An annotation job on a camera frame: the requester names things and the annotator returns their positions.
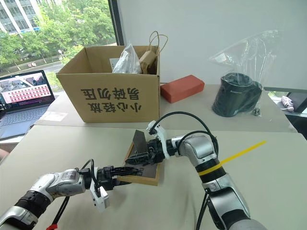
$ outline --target white wall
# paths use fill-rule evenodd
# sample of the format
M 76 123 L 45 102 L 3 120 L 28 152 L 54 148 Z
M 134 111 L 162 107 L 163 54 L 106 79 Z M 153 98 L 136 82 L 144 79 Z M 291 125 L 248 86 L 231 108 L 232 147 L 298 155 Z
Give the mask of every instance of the white wall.
M 161 82 L 194 74 L 218 84 L 226 69 L 208 58 L 265 30 L 283 30 L 280 51 L 264 83 L 307 90 L 307 0 L 118 0 L 124 39 L 148 44 L 169 36 L 161 53 Z

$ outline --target black cable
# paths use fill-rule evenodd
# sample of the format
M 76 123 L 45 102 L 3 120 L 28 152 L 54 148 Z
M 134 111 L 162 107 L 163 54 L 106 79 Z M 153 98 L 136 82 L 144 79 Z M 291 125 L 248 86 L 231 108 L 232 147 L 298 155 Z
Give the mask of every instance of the black cable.
M 66 205 L 68 204 L 69 198 L 70 198 L 69 196 L 65 197 L 65 199 L 64 199 L 61 207 L 59 208 L 59 211 L 56 214 L 56 217 L 54 218 L 52 224 L 57 224 L 58 223 L 60 217 L 62 216 L 62 214 L 63 214 L 63 212 L 64 212 L 64 210 L 66 208 Z
M 97 179 L 95 177 L 95 174 L 94 174 L 94 160 L 93 159 L 89 159 L 81 169 L 84 169 L 88 165 L 89 162 L 91 163 L 91 177 L 92 177 L 92 180 L 94 181 L 95 185 L 97 187 L 99 187 L 99 183 L 98 183 L 98 181 L 97 181 Z
M 202 217 L 203 217 L 203 214 L 205 213 L 207 205 L 208 205 L 207 193 L 205 193 L 205 196 L 203 198 L 202 205 L 201 205 L 200 214 L 199 214 L 198 219 L 197 219 L 196 230 L 199 230 L 200 227 L 201 227 Z
M 171 116 L 171 115 L 174 115 L 174 114 L 184 114 L 184 115 L 188 115 L 188 116 L 194 117 L 196 120 L 198 120 L 198 121 L 202 124 L 202 126 L 205 127 L 205 129 L 208 131 L 208 133 L 211 133 L 210 130 L 209 130 L 209 128 L 206 126 L 206 124 L 205 124 L 199 117 L 197 117 L 196 115 L 191 114 L 191 113 L 188 113 L 188 112 L 177 111 L 177 112 L 171 112 L 171 113 L 165 114 L 164 116 L 160 117 L 160 118 L 156 121 L 156 123 L 153 125 L 153 127 L 149 130 L 149 134 L 150 134 L 150 135 L 154 134 L 154 132 L 153 132 L 154 130 L 153 130 L 153 129 L 157 126 L 157 124 L 158 124 L 160 121 L 162 121 L 164 118 L 166 118 L 166 117 L 168 117 L 168 116 Z
M 209 128 L 206 126 L 206 124 L 205 124 L 199 117 L 197 117 L 197 116 L 194 115 L 194 114 L 188 113 L 188 112 L 182 112 L 182 111 L 171 112 L 171 113 L 168 113 L 168 114 L 162 116 L 161 118 L 159 118 L 159 119 L 155 122 L 155 124 L 153 125 L 153 127 L 149 130 L 149 134 L 152 135 L 152 134 L 154 133 L 154 128 L 158 125 L 158 123 L 159 123 L 160 121 L 162 121 L 164 118 L 166 118 L 166 117 L 168 117 L 168 116 L 175 115 L 175 114 L 188 115 L 188 116 L 191 116 L 191 117 L 195 118 L 196 120 L 198 120 L 198 121 L 202 124 L 202 126 L 204 126 L 204 128 L 207 130 L 207 132 L 204 132 L 204 131 L 196 131 L 196 133 L 200 133 L 200 132 L 201 132 L 201 133 L 205 133 L 205 134 L 207 134 L 207 135 L 210 136 L 211 141 L 212 141 L 212 144 L 213 144 L 213 147 L 214 147 L 214 151 L 215 151 L 216 155 L 218 156 L 218 154 L 219 154 L 219 145 L 218 145 L 218 142 L 217 142 L 216 137 L 212 135 L 212 133 L 211 133 L 211 131 L 209 130 Z
M 188 134 L 184 135 L 183 138 L 179 141 L 179 143 L 178 143 L 178 145 L 177 145 L 178 154 L 180 155 L 179 147 L 180 147 L 181 143 L 182 143 L 188 136 L 190 136 L 190 135 L 192 135 L 192 134 L 195 134 L 195 133 L 204 133 L 204 134 L 209 135 L 210 138 L 211 138 L 213 147 L 214 147 L 214 151 L 215 151 L 216 155 L 218 156 L 218 154 L 219 154 L 219 145 L 218 145 L 218 143 L 217 143 L 216 137 L 213 136 L 211 133 L 206 132 L 206 131 L 202 131 L 202 130 L 197 130 L 197 131 L 189 132 Z
M 85 165 L 82 167 L 82 169 L 84 169 L 84 168 L 88 165 L 89 162 L 91 163 L 91 177 L 92 177 L 92 179 L 93 179 L 95 185 L 96 185 L 97 187 L 99 187 L 99 186 L 98 186 L 98 185 L 99 185 L 99 184 L 98 184 L 98 181 L 97 181 L 97 179 L 96 179 L 96 177 L 95 177 L 95 174 L 94 174 L 94 160 L 93 160 L 93 159 L 89 159 L 89 160 L 85 163 Z M 70 198 L 70 196 L 67 196 L 67 197 L 65 197 L 65 199 L 63 200 L 63 203 L 62 203 L 61 207 L 59 208 L 59 211 L 58 211 L 58 213 L 56 214 L 56 216 L 55 216 L 55 218 L 54 218 L 52 224 L 57 224 L 57 223 L 58 223 L 59 219 L 61 218 L 61 216 L 62 216 L 62 214 L 63 214 L 63 212 L 64 212 L 64 210 L 65 210 L 65 208 L 66 208 L 66 206 L 67 206 L 67 204 L 68 204 L 69 198 Z

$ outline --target wooden tray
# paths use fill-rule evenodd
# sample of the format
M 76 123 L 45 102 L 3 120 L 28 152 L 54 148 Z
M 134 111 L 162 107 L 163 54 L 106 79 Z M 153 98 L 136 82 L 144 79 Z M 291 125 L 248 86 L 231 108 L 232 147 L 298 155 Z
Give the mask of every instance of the wooden tray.
M 126 159 L 134 153 L 134 144 L 131 143 L 130 148 L 128 150 L 128 153 L 125 157 L 124 164 L 125 166 L 131 166 L 137 169 L 143 169 L 142 176 L 118 176 L 117 179 L 119 181 L 125 181 L 125 182 L 131 182 L 131 183 L 137 183 L 137 184 L 148 184 L 148 185 L 158 185 L 159 181 L 159 172 L 160 172 L 160 167 L 161 163 L 154 164 L 154 165 L 132 165 L 132 164 L 126 164 Z

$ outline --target brown paper bag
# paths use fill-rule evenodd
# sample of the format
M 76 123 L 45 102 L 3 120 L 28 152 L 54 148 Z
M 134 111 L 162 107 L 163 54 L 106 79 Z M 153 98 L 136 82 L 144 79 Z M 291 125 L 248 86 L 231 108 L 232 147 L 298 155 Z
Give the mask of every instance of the brown paper bag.
M 153 37 L 153 39 L 151 39 L 152 35 L 156 33 L 157 35 L 155 37 Z M 166 37 L 166 42 L 163 45 L 162 49 L 160 51 L 157 51 L 157 53 L 155 53 L 154 51 L 152 51 L 152 42 L 155 38 L 158 38 L 158 46 L 160 45 L 160 36 L 164 36 Z M 163 48 L 165 47 L 166 43 L 168 41 L 168 37 L 164 34 L 158 34 L 157 31 L 153 31 L 152 34 L 149 37 L 149 47 L 148 50 L 142 55 L 142 57 L 140 58 L 140 66 L 141 69 L 143 71 L 143 74 L 149 74 L 149 69 L 152 67 L 156 57 L 158 54 L 161 53 L 161 51 L 163 50 Z

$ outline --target white paper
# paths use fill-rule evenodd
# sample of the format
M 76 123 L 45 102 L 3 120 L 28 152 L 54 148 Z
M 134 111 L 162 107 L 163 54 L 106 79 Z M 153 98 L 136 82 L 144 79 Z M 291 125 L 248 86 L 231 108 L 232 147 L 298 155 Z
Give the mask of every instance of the white paper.
M 60 113 L 60 112 L 45 112 L 44 115 L 41 116 L 40 120 L 46 121 L 61 121 L 66 117 L 68 113 Z

